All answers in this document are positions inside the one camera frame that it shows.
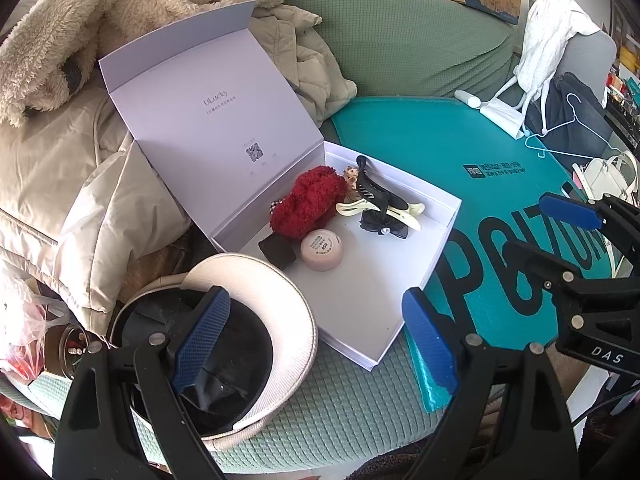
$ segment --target green sofa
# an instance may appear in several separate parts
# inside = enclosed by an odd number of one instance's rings
[[[322,16],[329,44],[359,96],[452,96],[463,88],[489,99],[508,79],[514,28],[448,0],[286,0]],[[323,133],[335,139],[330,121]],[[42,376],[29,388],[0,382],[52,416],[62,412],[68,382]],[[406,341],[400,335],[367,372],[321,344],[290,402],[256,437],[215,454],[225,472],[272,472],[371,458],[433,432],[442,412],[425,413]],[[163,462],[138,422],[150,460]]]

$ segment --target transparent plastic bag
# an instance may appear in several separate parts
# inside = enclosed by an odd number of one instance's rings
[[[47,329],[69,323],[66,304],[40,296],[34,288],[30,275],[0,262],[0,368],[25,381],[42,371]],[[56,318],[47,321],[47,311]]]

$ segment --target red fuzzy scrunchie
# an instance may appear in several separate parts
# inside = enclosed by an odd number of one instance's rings
[[[300,175],[291,193],[271,213],[271,229],[294,240],[302,240],[314,229],[325,227],[335,215],[335,205],[344,200],[347,182],[334,168],[318,166]]]

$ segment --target box lid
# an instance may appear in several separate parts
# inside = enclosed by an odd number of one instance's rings
[[[196,14],[100,60],[133,137],[209,238],[322,143],[247,29],[254,5]]]

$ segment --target teal bag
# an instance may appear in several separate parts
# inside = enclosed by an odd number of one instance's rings
[[[587,278],[610,277],[597,232],[548,218],[539,197],[573,187],[553,155],[513,140],[457,100],[357,98],[333,116],[343,145],[405,170],[462,199],[443,255],[424,291],[436,309],[491,345],[522,349],[558,333],[551,297],[507,267],[502,245],[519,238],[576,263]],[[543,147],[537,139],[532,145]],[[410,243],[409,240],[398,241]],[[405,331],[428,412],[449,402]]]

